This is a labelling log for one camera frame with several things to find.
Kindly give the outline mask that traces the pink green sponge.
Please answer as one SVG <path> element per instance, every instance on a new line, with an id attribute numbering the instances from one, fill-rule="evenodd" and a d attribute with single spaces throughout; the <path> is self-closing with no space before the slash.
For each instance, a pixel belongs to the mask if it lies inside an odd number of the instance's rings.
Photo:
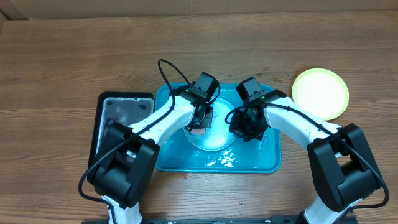
<path id="1" fill-rule="evenodd" d="M 205 134 L 205 128 L 198 128 L 198 129 L 189 128 L 189 129 L 188 129 L 188 132 L 189 132 L 190 134 L 193 134 L 193 135 L 196 135 L 196 136 L 200 136 L 200 135 Z"/>

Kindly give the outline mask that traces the light blue plate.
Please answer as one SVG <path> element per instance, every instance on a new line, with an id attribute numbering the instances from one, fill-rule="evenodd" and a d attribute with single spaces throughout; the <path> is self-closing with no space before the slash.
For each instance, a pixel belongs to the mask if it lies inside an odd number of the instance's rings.
<path id="1" fill-rule="evenodd" d="M 193 134 L 184 130 L 187 139 L 197 148 L 204 151 L 219 151 L 229 146 L 235 135 L 229 131 L 229 125 L 225 123 L 226 115 L 234 108 L 225 99 L 218 98 L 213 104 L 213 116 L 211 127 L 205 128 L 202 134 Z"/>

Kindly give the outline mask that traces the yellow plate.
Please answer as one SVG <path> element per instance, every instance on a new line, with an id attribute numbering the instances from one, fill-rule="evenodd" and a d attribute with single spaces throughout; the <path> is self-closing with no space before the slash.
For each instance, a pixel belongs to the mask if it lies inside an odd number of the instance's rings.
<path id="1" fill-rule="evenodd" d="M 305 111 L 329 121 L 345 112 L 349 104 L 349 91 L 335 72 L 311 68 L 298 75 L 293 82 L 292 98 Z"/>

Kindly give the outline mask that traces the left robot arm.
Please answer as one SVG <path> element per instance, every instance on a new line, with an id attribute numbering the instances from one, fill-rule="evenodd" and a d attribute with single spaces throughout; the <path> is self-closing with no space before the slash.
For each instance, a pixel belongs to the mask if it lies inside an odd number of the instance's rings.
<path id="1" fill-rule="evenodd" d="M 140 223 L 138 203 L 151 180 L 160 147 L 179 129 L 211 127 L 219 81 L 202 72 L 197 81 L 171 90 L 168 101 L 142 121 L 111 125 L 83 179 L 108 207 L 109 223 Z"/>

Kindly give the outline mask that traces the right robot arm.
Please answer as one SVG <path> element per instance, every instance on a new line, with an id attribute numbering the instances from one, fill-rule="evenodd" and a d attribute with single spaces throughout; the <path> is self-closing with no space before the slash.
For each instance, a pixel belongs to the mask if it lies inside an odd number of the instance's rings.
<path id="1" fill-rule="evenodd" d="M 253 77 L 236 91 L 243 105 L 225 117 L 231 133 L 248 142 L 277 129 L 308 153 L 317 197 L 296 223 L 356 223 L 351 212 L 385 206 L 389 191 L 359 126 L 310 115 L 284 92 L 266 92 Z"/>

